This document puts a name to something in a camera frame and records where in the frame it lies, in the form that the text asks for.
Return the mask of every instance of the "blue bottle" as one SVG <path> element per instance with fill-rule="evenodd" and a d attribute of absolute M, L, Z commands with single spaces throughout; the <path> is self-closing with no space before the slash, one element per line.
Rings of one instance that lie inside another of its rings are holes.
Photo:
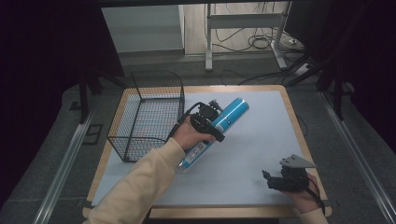
<path fill-rule="evenodd" d="M 227 130 L 248 111 L 248 103 L 241 98 L 233 100 L 212 122 L 212 126 L 221 133 Z M 213 143 L 200 142 L 194 147 L 186 150 L 186 156 L 181 160 L 178 169 L 185 171 L 189 169 L 198 158 L 212 145 Z"/>

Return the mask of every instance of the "cream sweater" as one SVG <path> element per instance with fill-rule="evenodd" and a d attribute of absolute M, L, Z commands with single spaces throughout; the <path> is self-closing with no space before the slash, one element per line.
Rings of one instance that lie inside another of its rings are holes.
<path fill-rule="evenodd" d="M 131 172 L 88 214 L 84 224 L 140 224 L 153 202 L 171 185 L 184 151 L 173 138 L 140 159 Z M 305 224 L 327 223 L 320 209 L 302 214 Z"/>

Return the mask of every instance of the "table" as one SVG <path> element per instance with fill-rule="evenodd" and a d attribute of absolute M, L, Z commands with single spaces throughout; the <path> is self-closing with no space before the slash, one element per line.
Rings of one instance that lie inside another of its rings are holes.
<path fill-rule="evenodd" d="M 308 146 L 304 140 L 303 133 L 300 129 L 297 118 L 293 112 L 290 99 L 286 90 L 282 86 L 209 86 L 209 87 L 185 87 L 186 93 L 196 92 L 240 92 L 240 91 L 279 91 L 283 103 L 287 109 L 290 117 L 292 128 L 296 134 L 298 144 L 304 154 L 304 158 L 312 161 Z M 95 192 L 104 174 L 106 163 L 110 152 L 111 145 L 107 142 L 99 162 L 92 186 L 87 197 L 87 201 L 91 202 L 94 198 Z M 318 178 L 318 187 L 320 189 L 320 196 L 323 201 L 327 200 L 325 189 L 323 188 L 318 172 L 316 169 L 308 169 L 308 172 Z M 83 216 L 86 217 L 90 208 L 83 209 Z M 326 216 L 332 213 L 330 206 L 326 207 Z M 241 218 L 241 217 L 293 217 L 295 216 L 295 209 L 292 206 L 286 205 L 265 205 L 265 206 L 218 206 L 218 207 L 204 207 L 204 206 L 189 206 L 189 207 L 163 207 L 154 206 L 150 218 Z"/>

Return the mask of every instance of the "black wire mesh basket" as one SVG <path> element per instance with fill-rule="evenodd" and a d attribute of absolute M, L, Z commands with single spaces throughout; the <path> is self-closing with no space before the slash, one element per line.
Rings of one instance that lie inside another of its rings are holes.
<path fill-rule="evenodd" d="M 123 161 L 138 161 L 161 147 L 184 111 L 184 89 L 167 71 L 132 73 L 107 136 Z"/>

